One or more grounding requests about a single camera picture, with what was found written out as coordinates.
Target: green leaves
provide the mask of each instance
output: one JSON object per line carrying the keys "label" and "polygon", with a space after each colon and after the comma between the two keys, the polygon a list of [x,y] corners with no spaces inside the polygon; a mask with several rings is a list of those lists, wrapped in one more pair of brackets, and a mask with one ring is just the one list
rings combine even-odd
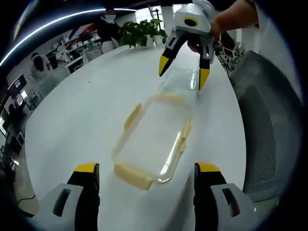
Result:
{"label": "green leaves", "polygon": [[123,24],[120,33],[122,38],[120,40],[121,45],[129,45],[130,47],[136,47],[137,44],[146,46],[146,35],[161,35],[166,39],[167,34],[164,30],[158,30],[159,24],[162,20],[151,19],[143,20],[139,24],[135,22],[126,22]]}

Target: cable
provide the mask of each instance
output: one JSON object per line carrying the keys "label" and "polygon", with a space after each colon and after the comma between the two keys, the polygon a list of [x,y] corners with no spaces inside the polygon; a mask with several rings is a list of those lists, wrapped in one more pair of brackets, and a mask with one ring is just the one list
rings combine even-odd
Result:
{"label": "cable", "polygon": [[21,201],[24,201],[24,200],[32,200],[33,198],[35,197],[35,194],[34,196],[32,196],[31,198],[23,198],[23,199],[20,199],[17,204],[19,204]]}
{"label": "cable", "polygon": [[225,69],[226,69],[226,71],[227,71],[228,78],[230,78],[228,67],[226,66]]}

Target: gray chair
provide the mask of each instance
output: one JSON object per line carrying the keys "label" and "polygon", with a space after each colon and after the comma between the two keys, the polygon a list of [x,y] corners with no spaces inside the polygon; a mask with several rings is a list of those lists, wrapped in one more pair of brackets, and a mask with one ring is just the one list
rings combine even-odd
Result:
{"label": "gray chair", "polygon": [[284,74],[253,51],[246,53],[230,80],[246,138],[243,191],[253,202],[279,197],[300,149],[301,102]]}
{"label": "gray chair", "polygon": [[103,54],[100,46],[94,46],[93,48],[85,49],[84,53],[89,62]]}
{"label": "gray chair", "polygon": [[68,77],[71,72],[69,71],[69,69],[64,66],[64,65],[60,65],[58,66],[56,69],[54,69],[51,74],[57,78],[59,80],[59,82],[62,82],[66,77]]}
{"label": "gray chair", "polygon": [[43,80],[38,83],[38,91],[44,99],[60,81],[51,73],[49,73]]}

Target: potted plant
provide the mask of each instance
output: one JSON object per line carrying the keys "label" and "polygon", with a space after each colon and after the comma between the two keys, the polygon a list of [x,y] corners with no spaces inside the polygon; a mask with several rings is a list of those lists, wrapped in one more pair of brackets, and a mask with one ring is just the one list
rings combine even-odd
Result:
{"label": "potted plant", "polygon": [[120,30],[122,34],[120,44],[129,45],[130,47],[136,47],[137,45],[146,48],[153,47],[155,36],[162,37],[163,39],[167,37],[164,30],[158,31],[160,22],[162,21],[152,19],[150,22],[143,20],[139,24],[135,22],[124,23]]}

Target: ceiling light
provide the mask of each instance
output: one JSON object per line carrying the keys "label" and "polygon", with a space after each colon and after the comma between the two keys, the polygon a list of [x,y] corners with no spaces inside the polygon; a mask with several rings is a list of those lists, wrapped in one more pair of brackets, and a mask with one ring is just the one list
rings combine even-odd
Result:
{"label": "ceiling light", "polygon": [[[70,15],[67,15],[67,16],[64,16],[64,17],[61,17],[61,18],[58,18],[56,20],[53,20],[51,21],[50,23],[47,23],[43,26],[41,26],[40,28],[34,30],[31,34],[27,35],[26,37],[24,37],[20,42],[18,42],[6,55],[5,57],[1,60],[0,62],[0,66],[2,66],[2,64],[5,62],[5,60],[8,59],[8,57],[14,52],[14,50],[16,50],[23,42],[25,42],[28,38],[30,38],[31,36],[35,35],[36,33],[38,33],[40,30],[56,23],[56,22],[59,22],[63,19],[66,19],[66,18],[70,18],[70,17],[73,17],[73,16],[76,16],[76,15],[80,15],[80,14],[84,14],[84,13],[92,13],[92,12],[99,12],[99,11],[104,11],[106,10],[105,8],[100,8],[100,9],[95,9],[95,10],[88,10],[88,11],[82,11],[82,12],[78,12],[78,13],[73,13],[73,14],[70,14]],[[133,11],[135,12],[136,10],[133,10],[133,9],[124,9],[124,8],[115,8],[116,11]]]}

